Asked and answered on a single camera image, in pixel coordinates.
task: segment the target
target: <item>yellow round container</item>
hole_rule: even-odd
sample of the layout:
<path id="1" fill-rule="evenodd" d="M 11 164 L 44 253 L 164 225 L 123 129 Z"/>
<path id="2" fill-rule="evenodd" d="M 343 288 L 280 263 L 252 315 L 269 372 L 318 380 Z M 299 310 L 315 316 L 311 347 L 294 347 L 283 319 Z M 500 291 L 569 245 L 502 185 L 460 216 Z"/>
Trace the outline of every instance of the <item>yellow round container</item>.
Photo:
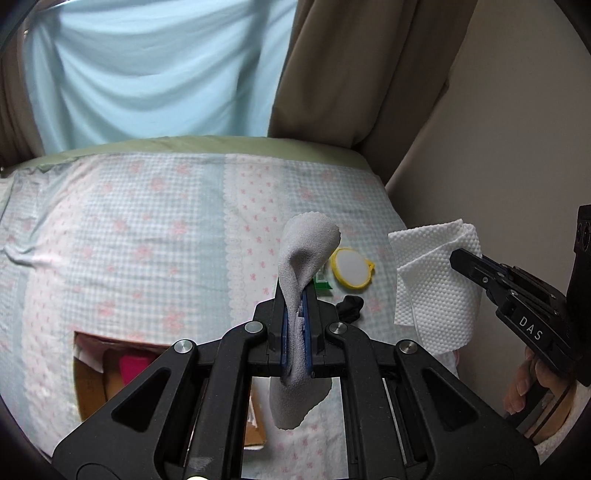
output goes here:
<path id="1" fill-rule="evenodd" d="M 375 265 L 352 248 L 337 248 L 330 256 L 335 278 L 347 288 L 360 290 L 371 282 Z"/>

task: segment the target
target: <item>bed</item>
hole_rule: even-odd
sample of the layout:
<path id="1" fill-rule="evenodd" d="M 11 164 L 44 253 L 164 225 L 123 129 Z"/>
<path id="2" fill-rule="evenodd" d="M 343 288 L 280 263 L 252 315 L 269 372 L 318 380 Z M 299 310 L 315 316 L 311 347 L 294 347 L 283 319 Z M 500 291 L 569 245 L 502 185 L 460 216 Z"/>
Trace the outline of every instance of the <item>bed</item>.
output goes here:
<path id="1" fill-rule="evenodd" d="M 294 140 L 133 140 L 38 158 L 0 180 L 0 393 L 51 455 L 80 422 L 75 332 L 172 344 L 221 337 L 274 296 L 285 222 L 320 211 L 342 245 L 375 263 L 358 325 L 370 337 L 416 339 L 394 325 L 387 233 L 403 229 L 359 154 Z M 347 292 L 328 272 L 334 290 Z M 454 370 L 453 355 L 440 360 Z M 245 452 L 247 478 L 347 476 L 340 388 L 292 431 L 272 425 L 268 379 L 256 378 L 268 441 Z"/>

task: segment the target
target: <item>pink object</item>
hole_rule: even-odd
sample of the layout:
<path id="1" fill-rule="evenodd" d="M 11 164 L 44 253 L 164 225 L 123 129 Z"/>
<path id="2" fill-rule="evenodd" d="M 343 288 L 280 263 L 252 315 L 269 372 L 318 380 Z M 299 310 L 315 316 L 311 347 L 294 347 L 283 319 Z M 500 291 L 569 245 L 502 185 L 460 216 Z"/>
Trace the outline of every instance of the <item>pink object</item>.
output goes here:
<path id="1" fill-rule="evenodd" d="M 156 355 L 148 352 L 145 355 L 124 355 L 119 358 L 119 370 L 121 371 L 123 385 L 131 382 L 155 359 Z"/>

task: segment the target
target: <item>finger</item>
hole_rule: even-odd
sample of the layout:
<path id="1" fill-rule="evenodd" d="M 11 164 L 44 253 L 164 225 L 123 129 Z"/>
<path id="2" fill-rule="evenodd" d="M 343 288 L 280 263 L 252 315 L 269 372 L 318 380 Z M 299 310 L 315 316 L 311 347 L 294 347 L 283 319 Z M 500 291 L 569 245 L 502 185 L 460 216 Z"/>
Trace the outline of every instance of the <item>finger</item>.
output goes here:
<path id="1" fill-rule="evenodd" d="M 534 357 L 535 357 L 534 351 L 530 347 L 526 346 L 525 347 L 525 359 L 526 360 L 533 360 Z"/>
<path id="2" fill-rule="evenodd" d="M 564 389 L 568 386 L 568 380 L 560 378 L 552 372 L 550 368 L 542 361 L 535 363 L 535 376 L 542 387 L 549 388 L 555 397 L 562 395 Z"/>
<path id="3" fill-rule="evenodd" d="M 529 391 L 533 383 L 530 375 L 530 363 L 530 361 L 523 362 L 515 373 L 515 387 L 520 397 Z"/>
<path id="4" fill-rule="evenodd" d="M 509 402 L 514 411 L 518 412 L 523 410 L 525 407 L 525 399 L 517 393 L 517 385 L 515 382 L 511 382 L 511 385 L 509 385 L 507 396 L 509 397 Z"/>
<path id="5" fill-rule="evenodd" d="M 515 415 L 515 410 L 513 410 L 513 407 L 511 406 L 511 401 L 509 400 L 509 396 L 508 395 L 505 395 L 505 398 L 503 398 L 503 409 L 509 415 Z"/>

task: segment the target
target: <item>brown curtain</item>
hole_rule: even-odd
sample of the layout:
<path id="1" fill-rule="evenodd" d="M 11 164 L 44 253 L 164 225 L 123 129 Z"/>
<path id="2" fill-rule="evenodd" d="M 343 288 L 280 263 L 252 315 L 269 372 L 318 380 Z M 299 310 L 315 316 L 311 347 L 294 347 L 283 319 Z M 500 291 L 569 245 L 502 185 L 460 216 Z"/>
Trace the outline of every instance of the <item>brown curtain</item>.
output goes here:
<path id="1" fill-rule="evenodd" d="M 353 148 L 386 183 L 427 120 L 477 0 L 299 0 L 269 136 Z"/>
<path id="2" fill-rule="evenodd" d="M 0 59 L 0 166 L 44 154 L 22 74 L 22 27 Z"/>

